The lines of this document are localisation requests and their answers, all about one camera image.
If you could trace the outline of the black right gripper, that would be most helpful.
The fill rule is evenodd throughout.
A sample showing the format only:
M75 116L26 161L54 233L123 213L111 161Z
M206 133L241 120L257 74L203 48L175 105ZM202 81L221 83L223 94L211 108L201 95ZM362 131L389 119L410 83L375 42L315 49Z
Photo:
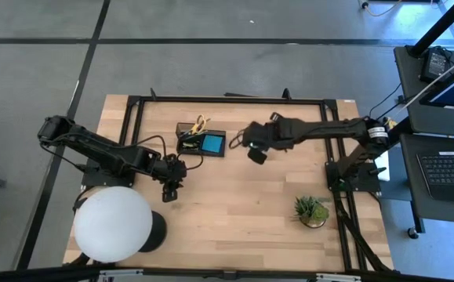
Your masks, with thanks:
M250 148L247 156L251 161L263 165L267 159L264 151L269 149L287 150L290 148L290 142L279 139L275 133L275 127L272 123L262 125L256 121L251 122L243 130L241 145Z

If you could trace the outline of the black power adapter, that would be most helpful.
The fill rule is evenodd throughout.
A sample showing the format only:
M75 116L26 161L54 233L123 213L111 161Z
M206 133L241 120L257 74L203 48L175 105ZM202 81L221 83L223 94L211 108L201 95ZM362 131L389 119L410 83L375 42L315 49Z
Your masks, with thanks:
M419 79L427 83L432 82L452 65L452 51L441 46L430 48L425 54Z

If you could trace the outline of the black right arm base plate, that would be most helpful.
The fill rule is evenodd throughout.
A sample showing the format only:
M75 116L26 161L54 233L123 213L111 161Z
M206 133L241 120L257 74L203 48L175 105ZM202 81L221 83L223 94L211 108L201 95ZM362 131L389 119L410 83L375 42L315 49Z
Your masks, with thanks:
M359 167L357 175L348 178L340 176L336 162L325 163L326 180L332 192L380 192L378 169L375 163L364 163Z

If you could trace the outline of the small potted succulent plant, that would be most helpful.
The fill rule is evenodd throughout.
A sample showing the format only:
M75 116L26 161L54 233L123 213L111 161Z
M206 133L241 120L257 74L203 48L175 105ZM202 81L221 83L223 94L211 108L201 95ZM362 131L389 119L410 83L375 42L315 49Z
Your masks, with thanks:
M294 209L295 217L311 229L323 227L329 218L329 210L315 197L297 197Z

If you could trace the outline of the black laptop keyboard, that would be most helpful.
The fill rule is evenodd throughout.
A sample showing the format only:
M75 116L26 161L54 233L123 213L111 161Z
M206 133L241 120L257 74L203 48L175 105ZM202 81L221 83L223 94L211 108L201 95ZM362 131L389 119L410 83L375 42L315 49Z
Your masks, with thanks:
M416 157L430 196L454 202L454 151L429 151Z

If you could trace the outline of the white box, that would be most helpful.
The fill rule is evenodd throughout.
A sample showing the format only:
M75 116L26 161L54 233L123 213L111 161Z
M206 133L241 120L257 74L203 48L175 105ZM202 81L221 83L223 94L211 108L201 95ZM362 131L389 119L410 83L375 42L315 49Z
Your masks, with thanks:
M380 181L390 181L390 168L389 168L389 154L388 152L382 153L374 160L376 167L379 170L378 178Z

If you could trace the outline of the black diagonal pole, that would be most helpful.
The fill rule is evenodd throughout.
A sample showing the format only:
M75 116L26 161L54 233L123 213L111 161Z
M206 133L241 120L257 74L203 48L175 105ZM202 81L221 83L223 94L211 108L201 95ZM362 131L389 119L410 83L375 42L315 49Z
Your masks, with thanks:
M407 53L415 58L420 57L453 24L454 5L442 15L415 45L406 46Z

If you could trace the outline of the white globe lamp shade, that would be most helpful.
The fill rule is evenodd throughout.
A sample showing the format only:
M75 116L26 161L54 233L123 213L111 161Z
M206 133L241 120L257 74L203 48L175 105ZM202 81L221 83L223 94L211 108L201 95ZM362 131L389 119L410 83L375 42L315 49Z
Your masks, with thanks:
M152 225L152 210L140 193L112 186L88 196L76 211L74 238L91 259L119 262L144 246Z

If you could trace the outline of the black lamp base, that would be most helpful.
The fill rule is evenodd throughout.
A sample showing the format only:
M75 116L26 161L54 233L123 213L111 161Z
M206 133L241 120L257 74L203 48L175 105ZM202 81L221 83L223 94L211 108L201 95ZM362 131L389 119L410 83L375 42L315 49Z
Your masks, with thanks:
M149 237L139 252L152 252L158 249L167 236L167 223L165 218L158 212L152 212L152 227Z

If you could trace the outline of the white diagonal rod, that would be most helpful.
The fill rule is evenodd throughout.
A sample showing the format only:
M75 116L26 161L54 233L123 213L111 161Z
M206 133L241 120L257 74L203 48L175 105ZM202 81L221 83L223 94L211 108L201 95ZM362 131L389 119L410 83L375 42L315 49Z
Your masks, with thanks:
M438 78L433 80L432 82L429 82L427 86L424 86L417 94L415 94L413 97L410 97L406 100L406 105L405 108L408 107L411 104L418 103L420 104L420 100L432 89L436 87L436 84L440 84L446 79L448 79L452 74L454 74L454 60L452 58L453 65L442 75L440 75Z

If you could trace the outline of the black mesh desk organizer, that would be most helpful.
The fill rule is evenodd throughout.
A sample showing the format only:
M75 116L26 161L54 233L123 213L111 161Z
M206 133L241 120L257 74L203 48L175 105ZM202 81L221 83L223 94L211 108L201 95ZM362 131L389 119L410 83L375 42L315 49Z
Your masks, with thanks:
M192 127L193 123L177 123L176 124L176 137L177 137L177 145L176 145L176 152L178 154L188 154L188 155L202 155L205 157L224 157L225 154L225 146L226 146L226 132L225 131L218 131L218 130L209 130L200 135L186 135L184 136L183 133ZM205 135L216 135L223 137L223 149L220 154L209 153L201 150L202 141ZM200 148L198 150L185 150L182 147L182 143L193 143L193 142L200 142Z

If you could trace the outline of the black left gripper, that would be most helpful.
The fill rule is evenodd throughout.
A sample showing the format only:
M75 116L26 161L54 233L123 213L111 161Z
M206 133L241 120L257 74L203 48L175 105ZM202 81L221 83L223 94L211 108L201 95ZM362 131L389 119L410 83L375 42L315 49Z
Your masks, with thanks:
M177 199L177 189L187 176L187 167L176 154L164 156L156 162L156 179L164 183L162 187L162 201L167 203Z

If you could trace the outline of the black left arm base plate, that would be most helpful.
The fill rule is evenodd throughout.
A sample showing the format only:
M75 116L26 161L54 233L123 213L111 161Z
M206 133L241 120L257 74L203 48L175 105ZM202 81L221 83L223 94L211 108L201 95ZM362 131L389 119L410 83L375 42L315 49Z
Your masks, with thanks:
M99 161L89 158L86 164L79 165L83 172L84 186L125 186L131 187L135 180L135 172L125 167L124 160L119 157L102 157Z

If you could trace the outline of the yellow handled scissors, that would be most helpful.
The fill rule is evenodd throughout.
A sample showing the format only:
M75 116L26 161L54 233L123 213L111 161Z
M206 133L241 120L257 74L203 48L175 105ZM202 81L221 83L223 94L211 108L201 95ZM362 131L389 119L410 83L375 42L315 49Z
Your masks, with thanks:
M207 122L209 121L209 118L206 118L203 114L198 115L196 122L192 125L192 127L188 130L186 130L183 135L200 135L206 131L205 127L207 125Z

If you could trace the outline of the teal sticky note pad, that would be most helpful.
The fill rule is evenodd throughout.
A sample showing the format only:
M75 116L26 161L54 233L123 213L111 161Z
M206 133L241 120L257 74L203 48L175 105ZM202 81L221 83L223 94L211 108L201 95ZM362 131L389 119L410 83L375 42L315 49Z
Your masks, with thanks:
M223 137L216 135L205 135L201 150L209 153L220 154L223 149Z

